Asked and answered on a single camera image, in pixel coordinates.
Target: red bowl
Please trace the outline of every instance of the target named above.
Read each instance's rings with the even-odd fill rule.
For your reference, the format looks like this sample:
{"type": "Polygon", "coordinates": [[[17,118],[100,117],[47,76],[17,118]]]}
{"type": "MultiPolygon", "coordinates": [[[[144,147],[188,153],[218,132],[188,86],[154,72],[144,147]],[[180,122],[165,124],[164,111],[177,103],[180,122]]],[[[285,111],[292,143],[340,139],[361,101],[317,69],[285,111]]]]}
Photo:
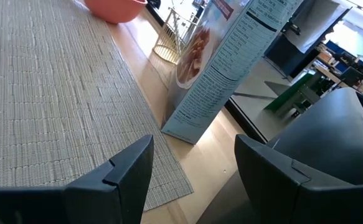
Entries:
{"type": "Polygon", "coordinates": [[[85,0],[95,16],[114,24],[133,20],[147,3],[147,0],[85,0]]]}

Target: food image on box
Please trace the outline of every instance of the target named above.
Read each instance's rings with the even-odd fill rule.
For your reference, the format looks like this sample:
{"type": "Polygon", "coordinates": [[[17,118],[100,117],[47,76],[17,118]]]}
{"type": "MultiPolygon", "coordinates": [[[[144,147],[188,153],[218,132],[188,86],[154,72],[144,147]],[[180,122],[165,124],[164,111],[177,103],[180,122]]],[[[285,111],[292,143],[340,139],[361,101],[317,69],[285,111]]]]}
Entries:
{"type": "Polygon", "coordinates": [[[172,72],[162,132],[195,144],[302,0],[211,0],[172,72]]]}

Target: wire rack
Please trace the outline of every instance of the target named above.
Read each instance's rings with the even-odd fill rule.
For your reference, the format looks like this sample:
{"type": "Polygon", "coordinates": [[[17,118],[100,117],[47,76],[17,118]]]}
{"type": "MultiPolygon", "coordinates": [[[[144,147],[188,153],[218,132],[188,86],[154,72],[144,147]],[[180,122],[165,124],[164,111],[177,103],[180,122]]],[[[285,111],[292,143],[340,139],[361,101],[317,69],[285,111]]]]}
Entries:
{"type": "Polygon", "coordinates": [[[169,9],[170,14],[162,26],[153,50],[162,59],[176,64],[186,49],[199,19],[193,14],[190,19],[186,19],[173,8],[169,9]]]}

